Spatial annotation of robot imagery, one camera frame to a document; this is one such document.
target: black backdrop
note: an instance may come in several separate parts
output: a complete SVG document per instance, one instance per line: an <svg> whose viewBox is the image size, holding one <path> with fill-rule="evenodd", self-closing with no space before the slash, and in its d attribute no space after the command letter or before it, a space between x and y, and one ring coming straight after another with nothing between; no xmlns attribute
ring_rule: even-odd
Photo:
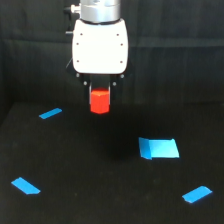
<svg viewBox="0 0 224 224"><path fill-rule="evenodd" d="M3 74L14 101L86 104L83 87L65 66L71 0L1 0ZM133 74L119 103L224 101L224 2L122 0Z"/></svg>
<svg viewBox="0 0 224 224"><path fill-rule="evenodd" d="M2 43L0 41L0 124L4 120L10 104L10 99L6 94L5 80L2 72Z"/></svg>

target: blue tape strip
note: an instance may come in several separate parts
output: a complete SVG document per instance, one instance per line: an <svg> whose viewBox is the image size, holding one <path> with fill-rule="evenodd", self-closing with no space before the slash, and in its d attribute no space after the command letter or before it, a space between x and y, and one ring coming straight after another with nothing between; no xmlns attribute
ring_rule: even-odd
<svg viewBox="0 0 224 224"><path fill-rule="evenodd" d="M152 159L148 139L139 138L139 148L140 148L141 157L145 159Z"/></svg>
<svg viewBox="0 0 224 224"><path fill-rule="evenodd" d="M58 114L60 112L62 112L62 110L59 109L59 108L56 108L54 110L48 111L48 112L46 112L44 114L41 114L39 117L41 117L42 119L46 119L46 118L49 118L49 117L51 117L51 116L53 116L55 114Z"/></svg>
<svg viewBox="0 0 224 224"><path fill-rule="evenodd" d="M189 203L194 203L195 201L198 201L199 199L205 197L208 194L211 194L212 191L208 189L207 187L201 186L185 195L182 197L184 198L185 201Z"/></svg>
<svg viewBox="0 0 224 224"><path fill-rule="evenodd" d="M149 140L152 158L179 158L179 152L174 139Z"/></svg>
<svg viewBox="0 0 224 224"><path fill-rule="evenodd" d="M25 181L23 178L18 178L12 182L12 184L23 191L25 194L39 194L40 190Z"/></svg>

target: black floor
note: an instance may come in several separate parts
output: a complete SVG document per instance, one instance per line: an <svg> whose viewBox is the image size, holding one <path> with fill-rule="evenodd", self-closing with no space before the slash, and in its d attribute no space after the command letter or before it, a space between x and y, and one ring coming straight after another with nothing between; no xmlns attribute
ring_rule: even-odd
<svg viewBox="0 0 224 224"><path fill-rule="evenodd" d="M1 224L224 223L224 107L15 104L0 131ZM140 158L138 137L176 140L180 159ZM41 190L25 195L22 177ZM207 186L194 203L182 195Z"/></svg>

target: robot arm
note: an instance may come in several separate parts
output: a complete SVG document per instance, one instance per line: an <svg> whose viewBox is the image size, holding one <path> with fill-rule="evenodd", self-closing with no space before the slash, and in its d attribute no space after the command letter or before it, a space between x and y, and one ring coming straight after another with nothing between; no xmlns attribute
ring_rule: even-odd
<svg viewBox="0 0 224 224"><path fill-rule="evenodd" d="M70 8L80 14L72 32L71 63L89 88L91 111L98 114L109 112L111 91L127 68L128 35L120 1L81 0Z"/></svg>

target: red cube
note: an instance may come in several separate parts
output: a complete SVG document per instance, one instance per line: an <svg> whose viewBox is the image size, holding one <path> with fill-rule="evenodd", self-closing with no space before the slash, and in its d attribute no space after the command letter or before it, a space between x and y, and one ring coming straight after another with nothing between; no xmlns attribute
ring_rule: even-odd
<svg viewBox="0 0 224 224"><path fill-rule="evenodd" d="M98 88L91 92L91 112L108 113L110 110L110 93L108 89Z"/></svg>

